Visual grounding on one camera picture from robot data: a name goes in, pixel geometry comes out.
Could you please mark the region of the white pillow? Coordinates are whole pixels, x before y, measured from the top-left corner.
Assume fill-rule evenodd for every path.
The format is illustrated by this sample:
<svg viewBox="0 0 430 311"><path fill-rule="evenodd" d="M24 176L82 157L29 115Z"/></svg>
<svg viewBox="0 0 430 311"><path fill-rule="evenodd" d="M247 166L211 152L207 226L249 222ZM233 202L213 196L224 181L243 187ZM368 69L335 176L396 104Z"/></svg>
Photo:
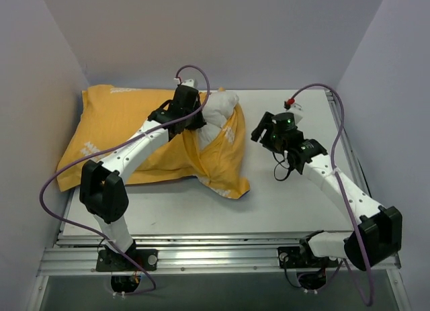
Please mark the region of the white pillow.
<svg viewBox="0 0 430 311"><path fill-rule="evenodd" d="M219 135L227 120L233 115L238 102L239 97L233 91L217 91L210 94L202 110L206 124L198 129L200 150L204 150Z"/></svg>

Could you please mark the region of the yellow printed pillowcase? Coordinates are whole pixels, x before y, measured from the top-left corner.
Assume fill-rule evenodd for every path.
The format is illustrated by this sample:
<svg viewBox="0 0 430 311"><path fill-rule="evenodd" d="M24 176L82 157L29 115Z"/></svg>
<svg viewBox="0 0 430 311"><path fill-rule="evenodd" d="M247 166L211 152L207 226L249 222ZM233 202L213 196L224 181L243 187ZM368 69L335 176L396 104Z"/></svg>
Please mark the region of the yellow printed pillowcase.
<svg viewBox="0 0 430 311"><path fill-rule="evenodd" d="M96 85L82 92L83 113L58 168L74 163L61 173L61 191L78 186L82 164L78 159L119 145L131 138L149 114L174 92L163 89L131 89ZM172 181L196 177L222 197L239 199L250 190L241 175L245 156L245 117L240 103L222 131L204 150L199 149L198 130L186 130L154 152L128 180L129 185Z"/></svg>

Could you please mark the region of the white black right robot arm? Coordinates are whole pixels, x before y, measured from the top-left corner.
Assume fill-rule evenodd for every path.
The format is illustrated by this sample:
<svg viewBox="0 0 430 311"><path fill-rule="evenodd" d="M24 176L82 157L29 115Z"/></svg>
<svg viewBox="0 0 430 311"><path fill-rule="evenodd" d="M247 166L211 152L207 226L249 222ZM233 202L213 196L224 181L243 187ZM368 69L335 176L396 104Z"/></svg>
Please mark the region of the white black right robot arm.
<svg viewBox="0 0 430 311"><path fill-rule="evenodd" d="M399 252L402 246L402 214L386 208L363 192L315 139L306 139L291 112L265 112L251 140L273 154L281 154L288 171L297 171L313 182L339 209L353 227L347 236L319 230L300 241L299 260L308 266L324 258L347 259L361 271Z"/></svg>

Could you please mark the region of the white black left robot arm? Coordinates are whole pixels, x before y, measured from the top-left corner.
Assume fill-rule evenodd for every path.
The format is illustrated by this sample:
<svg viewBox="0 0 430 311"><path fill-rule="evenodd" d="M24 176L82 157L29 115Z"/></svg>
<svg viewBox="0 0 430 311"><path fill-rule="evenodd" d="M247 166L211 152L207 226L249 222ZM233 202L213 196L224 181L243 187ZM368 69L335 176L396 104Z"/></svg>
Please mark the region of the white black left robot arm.
<svg viewBox="0 0 430 311"><path fill-rule="evenodd" d="M113 251L111 261L120 270L135 264L135 252L124 214L129 200L125 183L133 172L156 150L184 130L197 130L206 122L197 83L193 79L180 83L172 99L152 111L133 135L138 140L95 162L88 160L81 171L79 200L94 216L101 232L107 236L107 246Z"/></svg>

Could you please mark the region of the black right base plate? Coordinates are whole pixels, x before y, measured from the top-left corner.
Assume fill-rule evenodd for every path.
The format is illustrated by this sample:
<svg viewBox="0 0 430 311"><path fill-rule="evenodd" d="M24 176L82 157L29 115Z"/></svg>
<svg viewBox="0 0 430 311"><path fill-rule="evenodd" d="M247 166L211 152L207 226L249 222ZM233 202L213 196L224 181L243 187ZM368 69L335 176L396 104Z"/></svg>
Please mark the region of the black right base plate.
<svg viewBox="0 0 430 311"><path fill-rule="evenodd" d="M300 246L277 248L277 257L281 269L320 269L336 268L339 261L328 257L307 257Z"/></svg>

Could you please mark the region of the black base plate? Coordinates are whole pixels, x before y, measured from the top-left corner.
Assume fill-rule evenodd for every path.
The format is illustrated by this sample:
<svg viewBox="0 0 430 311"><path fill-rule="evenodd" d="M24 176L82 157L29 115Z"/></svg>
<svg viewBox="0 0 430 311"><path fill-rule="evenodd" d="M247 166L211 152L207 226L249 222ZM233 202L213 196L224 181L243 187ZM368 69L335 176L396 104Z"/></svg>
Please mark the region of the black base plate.
<svg viewBox="0 0 430 311"><path fill-rule="evenodd" d="M130 258L139 264L146 271L155 271L158 262L158 250L156 249L136 249ZM95 270L97 272L120 272L136 271L138 267L132 264L124 256L113 252L109 248L98 252Z"/></svg>
<svg viewBox="0 0 430 311"><path fill-rule="evenodd" d="M277 248L277 257L281 269L320 269L336 268L339 261L328 257L307 257L300 246Z"/></svg>

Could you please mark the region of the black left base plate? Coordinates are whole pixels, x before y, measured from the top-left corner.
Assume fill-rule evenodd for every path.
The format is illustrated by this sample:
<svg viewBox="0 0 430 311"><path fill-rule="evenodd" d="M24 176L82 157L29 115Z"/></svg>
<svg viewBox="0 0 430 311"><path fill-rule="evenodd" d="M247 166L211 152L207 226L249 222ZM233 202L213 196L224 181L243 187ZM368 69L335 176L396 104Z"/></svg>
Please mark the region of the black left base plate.
<svg viewBox="0 0 430 311"><path fill-rule="evenodd" d="M158 250L156 249L136 249L130 258L139 264L146 271L155 271L158 262ZM97 272L120 272L136 271L138 267L132 264L124 256L113 252L109 248L98 252L95 270Z"/></svg>

